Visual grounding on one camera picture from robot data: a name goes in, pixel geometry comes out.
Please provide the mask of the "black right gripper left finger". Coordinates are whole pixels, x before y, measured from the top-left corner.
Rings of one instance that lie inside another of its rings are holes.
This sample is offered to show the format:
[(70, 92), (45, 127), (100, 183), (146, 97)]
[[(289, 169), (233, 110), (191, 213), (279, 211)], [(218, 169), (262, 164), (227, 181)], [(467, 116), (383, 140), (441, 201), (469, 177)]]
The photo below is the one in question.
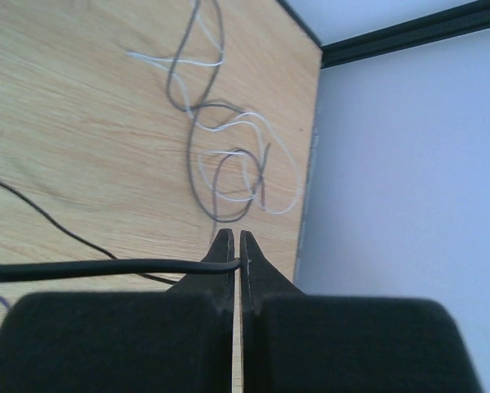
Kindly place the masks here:
[(0, 282), (181, 273), (166, 291), (21, 297), (0, 328), (0, 392), (229, 392), (234, 235), (198, 261), (0, 264)]

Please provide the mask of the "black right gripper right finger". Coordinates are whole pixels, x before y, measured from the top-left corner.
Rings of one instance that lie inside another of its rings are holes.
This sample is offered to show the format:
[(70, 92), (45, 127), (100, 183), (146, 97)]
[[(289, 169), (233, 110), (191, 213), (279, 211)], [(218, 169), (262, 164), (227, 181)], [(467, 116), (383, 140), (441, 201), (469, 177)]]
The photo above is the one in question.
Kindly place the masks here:
[(240, 234), (246, 392), (478, 392), (453, 317), (428, 299), (313, 296)]

